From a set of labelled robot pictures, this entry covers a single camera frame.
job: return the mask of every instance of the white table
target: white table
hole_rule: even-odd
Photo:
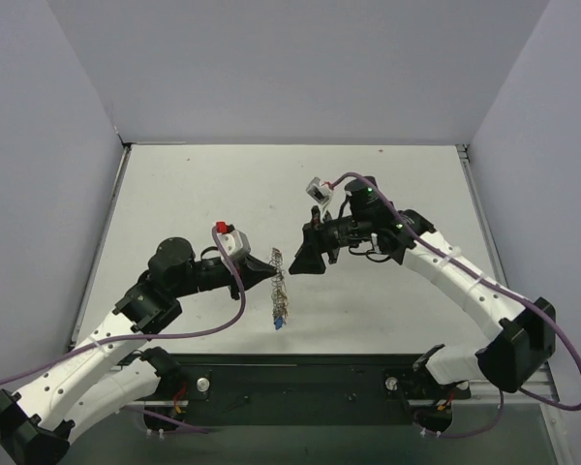
[[[291,264],[314,203],[315,176],[372,174],[399,209],[413,208],[492,274],[489,255],[454,146],[134,145],[107,236],[84,302],[77,342],[138,279],[157,245],[183,236],[197,254],[212,245],[215,221],[248,234],[255,257],[278,247]],[[332,204],[337,212],[342,189]],[[438,343],[484,336],[458,307],[396,263],[375,264],[342,251],[323,276],[287,276],[289,323],[275,331],[271,286],[247,294],[244,318],[200,339],[153,341],[171,353],[415,354]],[[227,290],[181,299],[183,314],[166,333],[229,320],[238,302]]]

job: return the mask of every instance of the red button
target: red button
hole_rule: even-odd
[[[218,221],[215,224],[215,227],[217,228],[217,232],[219,234],[227,234],[229,232],[229,225],[227,225],[225,222],[223,221]]]

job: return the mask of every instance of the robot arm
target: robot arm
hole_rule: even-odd
[[[252,257],[245,234],[219,223],[218,238],[241,275],[244,289],[276,269]],[[86,429],[112,412],[153,394],[161,381],[180,378],[180,367],[160,348],[100,379],[182,313],[178,298],[222,287],[239,298],[222,258],[195,260],[186,239],[166,239],[148,269],[99,326],[74,350],[31,383],[0,390],[0,443],[17,464],[53,464]]]
[[[376,185],[372,177],[368,179]],[[319,204],[329,205],[333,192],[315,178],[307,192]],[[447,251],[443,258],[415,241],[396,220],[373,190],[359,180],[345,186],[343,205],[351,215],[332,219],[323,208],[314,207],[312,220],[303,227],[303,244],[290,266],[290,274],[322,274],[337,261],[340,249],[356,249],[362,243],[372,245],[366,255],[385,257],[420,274],[439,288],[466,312],[491,341],[484,348],[469,344],[437,346],[415,364],[417,372],[427,372],[435,383],[452,386],[467,380],[486,379],[506,392],[518,390],[549,358],[555,347],[555,332],[537,315],[512,298],[480,285],[450,261],[456,259],[491,284],[497,283],[452,247],[434,226],[413,210],[401,211],[404,221],[421,239],[435,248]],[[551,319],[555,310],[544,299],[536,303]]]

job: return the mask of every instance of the bolt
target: bolt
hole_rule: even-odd
[[[207,380],[206,378],[199,378],[196,381],[196,388],[200,392],[207,392],[209,390],[210,386],[211,386],[211,382],[209,380]]]
[[[393,376],[390,376],[385,380],[385,387],[387,390],[396,390],[398,388],[398,380]]]

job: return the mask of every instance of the gray wall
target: gray wall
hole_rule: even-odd
[[[552,301],[581,352],[581,0],[549,3],[471,160],[509,283]],[[552,367],[563,400],[580,400],[566,350]],[[581,463],[581,413],[565,418]]]
[[[471,140],[547,0],[49,0],[127,141]]]
[[[0,0],[0,378],[64,351],[121,153],[47,3]]]

